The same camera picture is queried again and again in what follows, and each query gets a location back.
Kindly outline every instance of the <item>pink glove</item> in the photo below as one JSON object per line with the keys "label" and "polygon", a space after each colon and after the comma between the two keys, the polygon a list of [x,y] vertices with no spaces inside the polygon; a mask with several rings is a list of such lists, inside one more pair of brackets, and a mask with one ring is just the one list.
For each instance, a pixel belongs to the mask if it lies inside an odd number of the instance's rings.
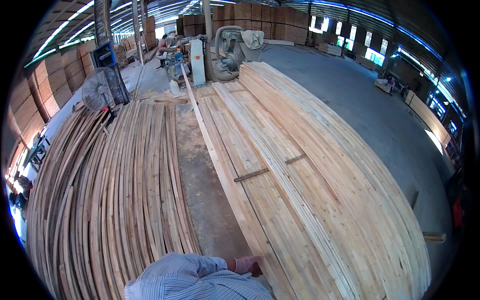
{"label": "pink glove", "polygon": [[243,275],[248,272],[250,267],[258,261],[256,256],[245,256],[241,258],[234,258],[235,260],[235,273]]}

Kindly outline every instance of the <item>gray floor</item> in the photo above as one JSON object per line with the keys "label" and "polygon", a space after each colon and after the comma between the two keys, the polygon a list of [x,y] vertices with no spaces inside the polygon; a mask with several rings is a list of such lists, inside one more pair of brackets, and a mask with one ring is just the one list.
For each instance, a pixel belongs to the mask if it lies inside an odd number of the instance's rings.
{"label": "gray floor", "polygon": [[[373,85],[376,73],[351,60],[270,45],[263,60],[307,88],[355,129],[386,164],[409,201],[419,191],[414,212],[423,231],[451,232],[449,207],[443,188],[451,168],[424,131],[408,113],[400,97],[391,97]],[[144,68],[140,92],[169,89],[165,71],[153,59]],[[135,63],[122,69],[127,89],[141,69]],[[81,99],[76,91],[68,105],[47,125],[47,136],[71,113]],[[250,254],[218,181],[191,105],[177,105],[177,140],[180,170],[193,225],[204,255],[224,258]],[[455,245],[428,244],[433,280],[440,276]]]}

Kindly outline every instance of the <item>ceiling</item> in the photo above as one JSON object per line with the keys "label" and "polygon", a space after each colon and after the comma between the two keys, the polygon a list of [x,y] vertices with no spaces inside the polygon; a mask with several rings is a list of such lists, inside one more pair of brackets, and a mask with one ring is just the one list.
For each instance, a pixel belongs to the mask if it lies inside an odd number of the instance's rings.
{"label": "ceiling", "polygon": [[[211,0],[211,4],[223,5],[227,0]],[[200,0],[152,0],[147,1],[149,16],[156,23],[174,22],[171,18],[179,13],[202,13]],[[271,6],[290,6],[308,12],[306,0],[231,0],[230,2],[262,3]],[[110,8],[110,24],[113,33],[132,32],[132,5],[130,1],[114,0]],[[346,22],[350,11],[350,23],[376,31],[387,40],[394,39],[402,49],[414,56],[433,74],[440,74],[446,90],[466,110],[465,91],[460,80],[460,71],[455,54],[442,26],[419,0],[315,0],[311,1],[311,14]],[[26,61],[32,60],[45,42],[44,54],[57,45],[95,34],[93,1],[60,0],[45,16],[43,23],[32,38]]]}

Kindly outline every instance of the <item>striped shirt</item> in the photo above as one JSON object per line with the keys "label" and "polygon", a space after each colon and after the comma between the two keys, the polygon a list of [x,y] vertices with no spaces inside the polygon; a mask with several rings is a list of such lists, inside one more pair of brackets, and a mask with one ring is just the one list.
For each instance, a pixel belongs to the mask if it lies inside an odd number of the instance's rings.
{"label": "striped shirt", "polygon": [[219,257],[170,252],[125,285],[125,300],[273,299],[251,275],[227,270]]}

